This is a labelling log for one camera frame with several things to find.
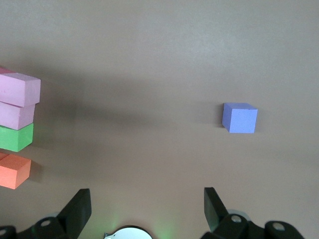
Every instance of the screw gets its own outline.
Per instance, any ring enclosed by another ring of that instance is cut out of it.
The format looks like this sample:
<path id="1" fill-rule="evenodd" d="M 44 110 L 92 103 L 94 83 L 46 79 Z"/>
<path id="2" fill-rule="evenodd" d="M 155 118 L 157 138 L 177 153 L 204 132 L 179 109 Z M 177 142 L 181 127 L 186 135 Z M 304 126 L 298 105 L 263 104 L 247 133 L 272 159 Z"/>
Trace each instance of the screw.
<path id="1" fill-rule="evenodd" d="M 278 231 L 284 231 L 285 230 L 284 225 L 282 225 L 281 223 L 273 223 L 273 227 L 274 227 L 274 229 L 276 229 Z"/>
<path id="2" fill-rule="evenodd" d="M 46 220 L 46 221 L 43 221 L 43 222 L 41 223 L 41 226 L 42 226 L 42 227 L 45 227 L 45 226 L 49 225 L 50 223 L 51 223 L 50 220 Z"/>
<path id="3" fill-rule="evenodd" d="M 4 234 L 6 234 L 6 229 L 0 230 L 0 236 L 3 236 Z"/>
<path id="4" fill-rule="evenodd" d="M 235 223 L 241 223 L 241 218 L 238 215 L 233 215 L 231 220 Z"/>

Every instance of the light pink block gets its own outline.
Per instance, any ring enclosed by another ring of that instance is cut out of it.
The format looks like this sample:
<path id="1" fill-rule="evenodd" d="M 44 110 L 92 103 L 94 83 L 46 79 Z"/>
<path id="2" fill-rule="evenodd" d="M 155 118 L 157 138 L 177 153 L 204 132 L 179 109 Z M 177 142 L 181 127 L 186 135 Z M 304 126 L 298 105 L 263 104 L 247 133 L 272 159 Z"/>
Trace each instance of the light pink block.
<path id="1" fill-rule="evenodd" d="M 35 105 L 19 107 L 0 102 L 0 125 L 19 130 L 33 123 Z"/>
<path id="2" fill-rule="evenodd" d="M 6 68 L 0 67 L 0 74 L 7 74 L 7 73 L 15 73 L 15 72 L 10 71 L 10 70 L 8 70 Z"/>
<path id="3" fill-rule="evenodd" d="M 39 103 L 41 80 L 20 73 L 0 74 L 0 102 L 25 107 Z"/>

